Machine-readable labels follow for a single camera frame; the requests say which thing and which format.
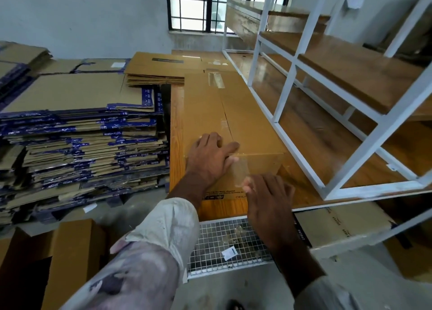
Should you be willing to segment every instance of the right hand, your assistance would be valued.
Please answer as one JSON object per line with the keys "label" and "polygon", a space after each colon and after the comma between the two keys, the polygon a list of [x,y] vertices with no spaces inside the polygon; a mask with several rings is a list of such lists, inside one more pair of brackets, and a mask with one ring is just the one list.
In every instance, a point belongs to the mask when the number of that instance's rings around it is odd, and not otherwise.
{"label": "right hand", "polygon": [[270,173],[246,177],[247,219],[271,253],[298,239],[294,227],[294,187]]}

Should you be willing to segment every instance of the white wire mesh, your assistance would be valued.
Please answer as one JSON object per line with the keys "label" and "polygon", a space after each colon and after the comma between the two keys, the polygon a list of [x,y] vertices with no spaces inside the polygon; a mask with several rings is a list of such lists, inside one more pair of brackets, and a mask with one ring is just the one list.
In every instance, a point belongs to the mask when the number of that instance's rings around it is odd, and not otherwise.
{"label": "white wire mesh", "polygon": [[[225,260],[222,251],[234,246],[238,255]],[[200,227],[200,237],[187,264],[187,277],[272,262],[270,252],[246,218],[221,220]]]}

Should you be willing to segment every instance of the concrete floor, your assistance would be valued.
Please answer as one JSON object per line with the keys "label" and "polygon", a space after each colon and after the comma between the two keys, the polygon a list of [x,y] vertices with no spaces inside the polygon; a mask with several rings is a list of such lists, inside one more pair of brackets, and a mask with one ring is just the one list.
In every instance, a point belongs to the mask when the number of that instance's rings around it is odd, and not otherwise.
{"label": "concrete floor", "polygon": [[[136,194],[117,208],[101,203],[86,214],[77,208],[63,220],[92,218],[108,228],[113,243],[138,225],[165,197],[165,191],[159,188]],[[58,223],[19,226],[36,235],[55,229]],[[320,260],[320,264],[334,281],[353,293],[363,309],[432,309],[432,284],[405,280],[383,244]],[[172,310],[224,309],[229,299],[238,300],[247,310],[292,309],[294,302],[276,266],[267,264],[189,280],[179,287]]]}

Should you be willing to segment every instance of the hand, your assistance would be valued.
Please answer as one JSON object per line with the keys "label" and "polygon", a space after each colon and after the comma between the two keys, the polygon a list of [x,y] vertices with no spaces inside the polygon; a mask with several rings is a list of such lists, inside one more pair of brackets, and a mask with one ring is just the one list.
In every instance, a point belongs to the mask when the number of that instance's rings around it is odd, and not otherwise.
{"label": "hand", "polygon": [[294,187],[270,173],[246,177],[247,219],[270,252],[298,239],[294,227],[292,200]]}
{"label": "hand", "polygon": [[219,147],[217,143],[222,138],[218,133],[204,134],[192,146],[187,155],[186,174],[195,173],[203,178],[206,187],[212,186],[225,172],[230,165],[239,158],[229,156],[240,146],[237,142]]}

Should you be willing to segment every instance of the left hand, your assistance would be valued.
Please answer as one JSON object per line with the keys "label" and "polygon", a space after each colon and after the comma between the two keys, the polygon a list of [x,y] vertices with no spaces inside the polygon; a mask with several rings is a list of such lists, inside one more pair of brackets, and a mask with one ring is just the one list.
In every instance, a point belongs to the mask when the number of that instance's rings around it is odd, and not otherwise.
{"label": "left hand", "polygon": [[217,145],[222,138],[218,133],[203,134],[193,145],[187,155],[186,174],[196,173],[203,178],[206,187],[212,186],[222,177],[228,168],[239,160],[230,156],[240,146],[237,142],[231,142],[223,147]]}

